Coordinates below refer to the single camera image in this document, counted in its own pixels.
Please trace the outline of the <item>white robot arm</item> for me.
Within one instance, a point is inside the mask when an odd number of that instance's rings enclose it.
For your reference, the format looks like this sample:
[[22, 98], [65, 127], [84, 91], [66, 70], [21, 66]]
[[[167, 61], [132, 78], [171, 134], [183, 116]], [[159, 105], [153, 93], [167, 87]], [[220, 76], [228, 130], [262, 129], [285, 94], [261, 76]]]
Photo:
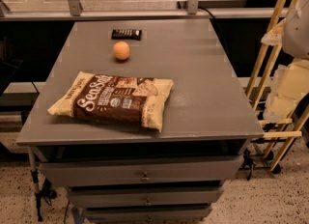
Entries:
[[309, 93], [309, 0], [300, 0], [287, 16], [262, 37], [262, 44], [281, 45], [294, 57], [279, 65], [270, 84], [264, 119], [277, 123], [291, 114]]

